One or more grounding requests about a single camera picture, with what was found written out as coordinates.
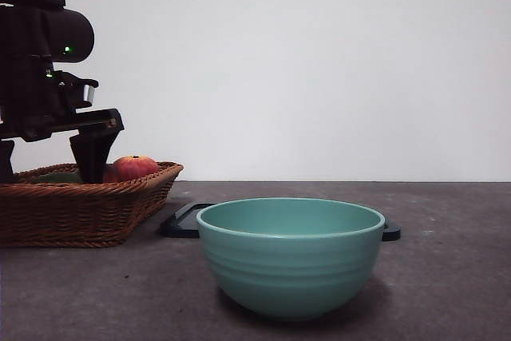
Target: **bowl rim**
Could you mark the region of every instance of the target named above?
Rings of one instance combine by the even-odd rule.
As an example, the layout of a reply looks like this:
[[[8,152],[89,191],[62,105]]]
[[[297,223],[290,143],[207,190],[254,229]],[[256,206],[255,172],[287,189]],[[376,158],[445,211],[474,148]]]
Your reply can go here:
[[[258,200],[326,201],[326,202],[336,203],[336,204],[341,204],[341,205],[350,205],[352,207],[365,209],[365,210],[367,210],[369,212],[374,213],[379,218],[379,221],[375,225],[372,225],[372,226],[367,227],[367,228],[362,228],[362,229],[359,229],[357,231],[320,233],[320,234],[314,234],[314,235],[285,235],[285,234],[267,234],[267,233],[234,231],[232,229],[226,229],[226,228],[218,227],[216,225],[207,223],[202,218],[202,215],[204,213],[206,213],[207,211],[209,211],[211,209],[219,207],[219,206],[230,205],[230,204],[237,204],[237,203],[246,202],[246,201],[258,201]],[[378,228],[383,227],[383,225],[385,224],[385,216],[382,213],[376,211],[375,209],[372,209],[372,208],[369,208],[369,207],[365,207],[365,206],[360,205],[360,204],[348,203],[346,201],[329,200],[329,199],[318,199],[318,198],[308,198],[308,197],[256,197],[256,198],[251,198],[251,199],[239,199],[239,200],[225,201],[223,203],[218,203],[218,204],[211,205],[209,207],[203,208],[203,209],[201,209],[199,211],[199,213],[197,213],[196,221],[199,224],[199,227],[203,226],[203,227],[208,228],[208,229],[210,229],[212,231],[220,232],[220,233],[225,233],[225,234],[229,234],[229,235],[233,235],[233,236],[255,237],[255,238],[261,238],[261,239],[262,238],[264,238],[264,239],[267,239],[267,238],[278,238],[278,239],[296,239],[297,240],[297,239],[324,239],[324,238],[333,238],[333,237],[356,236],[356,235],[359,235],[359,234],[362,234],[362,233],[373,232],[373,231],[377,230]]]

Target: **red apple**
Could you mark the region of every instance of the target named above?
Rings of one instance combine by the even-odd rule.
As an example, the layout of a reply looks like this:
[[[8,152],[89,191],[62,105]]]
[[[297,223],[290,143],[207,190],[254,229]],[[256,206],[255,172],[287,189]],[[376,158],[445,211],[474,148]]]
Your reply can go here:
[[[119,181],[137,179],[158,172],[160,166],[151,157],[124,156],[113,163]]]
[[[103,174],[103,182],[104,183],[118,183],[119,176],[113,165],[105,164],[105,173]]]

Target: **ceramic bowl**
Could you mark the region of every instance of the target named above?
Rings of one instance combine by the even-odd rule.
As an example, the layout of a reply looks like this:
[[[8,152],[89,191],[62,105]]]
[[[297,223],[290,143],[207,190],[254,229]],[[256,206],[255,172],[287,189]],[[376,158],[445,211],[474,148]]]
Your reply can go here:
[[[300,321],[360,291],[385,218],[341,201],[259,198],[205,208],[197,222],[206,260],[227,295],[261,315]]]

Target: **gray floor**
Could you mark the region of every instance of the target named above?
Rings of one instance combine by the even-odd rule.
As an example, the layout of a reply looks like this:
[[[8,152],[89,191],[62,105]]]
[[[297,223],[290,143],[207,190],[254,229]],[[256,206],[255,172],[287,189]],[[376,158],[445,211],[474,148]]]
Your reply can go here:
[[[3,249],[2,334],[44,340],[509,340],[511,184],[176,182],[171,204],[309,196],[371,206],[402,227],[362,292],[308,323],[275,323],[216,286],[199,240]]]

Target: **black tray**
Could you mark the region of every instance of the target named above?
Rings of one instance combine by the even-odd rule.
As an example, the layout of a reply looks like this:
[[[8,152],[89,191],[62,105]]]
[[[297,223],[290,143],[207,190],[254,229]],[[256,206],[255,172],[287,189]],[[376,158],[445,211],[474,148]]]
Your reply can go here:
[[[190,203],[186,204],[177,212],[161,223],[158,233],[165,237],[186,237],[199,238],[196,216],[201,209],[215,205],[216,203]],[[173,206],[166,204],[161,210],[172,210]],[[401,229],[393,221],[385,218],[385,230],[383,231],[382,241],[394,241],[401,238]]]

